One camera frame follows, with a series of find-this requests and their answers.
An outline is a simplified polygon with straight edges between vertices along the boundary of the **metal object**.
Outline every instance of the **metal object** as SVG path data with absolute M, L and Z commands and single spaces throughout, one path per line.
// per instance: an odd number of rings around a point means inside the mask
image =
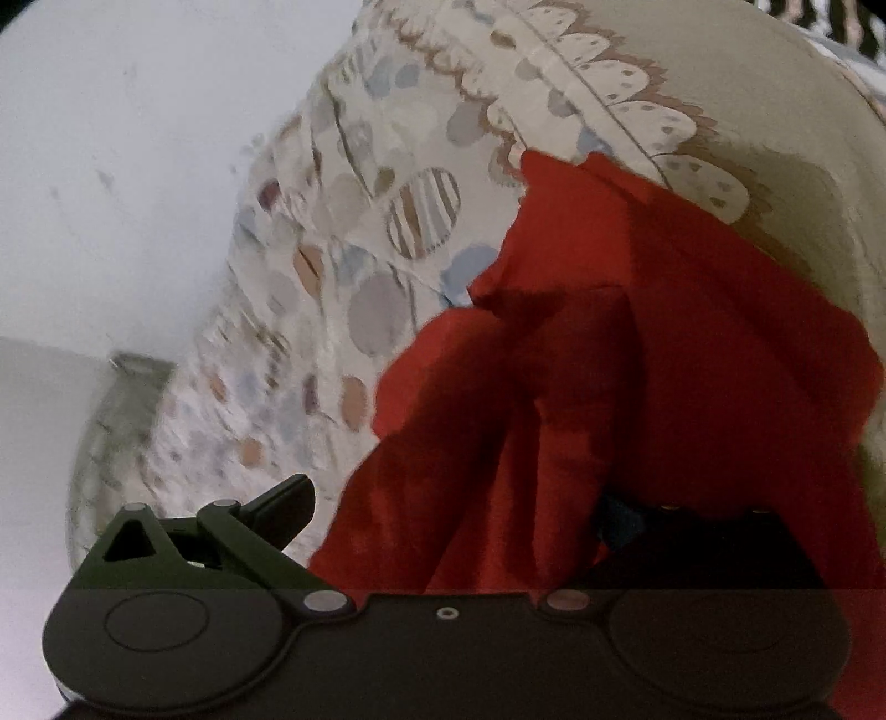
M 306 595 L 304 602 L 312 613 L 337 613 L 344 610 L 350 600 L 337 590 L 317 590 Z
M 556 590 L 545 598 L 545 603 L 558 613 L 580 613 L 587 610 L 591 599 L 581 590 Z
M 458 620 L 460 614 L 454 607 L 441 607 L 437 611 L 437 618 L 439 620 Z

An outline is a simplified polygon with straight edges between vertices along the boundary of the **small hole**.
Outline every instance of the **small hole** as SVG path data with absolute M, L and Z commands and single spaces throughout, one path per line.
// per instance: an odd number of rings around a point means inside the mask
M 211 570 L 217 570 L 222 567 L 222 559 L 218 556 L 218 553 L 212 545 L 204 542 L 202 538 L 176 531 L 168 532 L 167 534 L 178 554 L 189 565 L 206 567 Z
M 154 546 L 148 539 L 142 523 L 138 520 L 129 520 L 113 539 L 111 547 L 105 553 L 105 562 L 148 558 L 153 554 Z

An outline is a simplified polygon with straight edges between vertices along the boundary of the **striped oval pattern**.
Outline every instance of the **striped oval pattern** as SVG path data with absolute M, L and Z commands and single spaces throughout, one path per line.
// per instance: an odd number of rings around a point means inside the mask
M 461 206 L 452 173 L 425 169 L 403 185 L 391 202 L 388 239 L 407 260 L 421 260 L 449 240 Z

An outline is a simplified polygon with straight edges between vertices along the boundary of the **striped fabric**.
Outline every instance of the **striped fabric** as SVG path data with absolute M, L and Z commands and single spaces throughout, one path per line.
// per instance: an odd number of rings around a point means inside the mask
M 391 244 L 407 260 L 421 260 L 452 232 L 461 198 L 452 173 L 431 168 L 403 185 L 388 213 Z
M 747 0 L 775 18 L 851 47 L 886 67 L 886 23 L 857 0 Z

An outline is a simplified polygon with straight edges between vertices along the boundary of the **black plastic mount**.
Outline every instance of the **black plastic mount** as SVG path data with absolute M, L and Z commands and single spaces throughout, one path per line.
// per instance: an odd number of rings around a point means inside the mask
M 539 605 L 375 595 L 357 608 L 280 552 L 298 475 L 246 505 L 128 505 L 47 621 L 69 720 L 180 717 L 833 720 L 849 652 L 830 593 L 773 515 L 655 512 Z

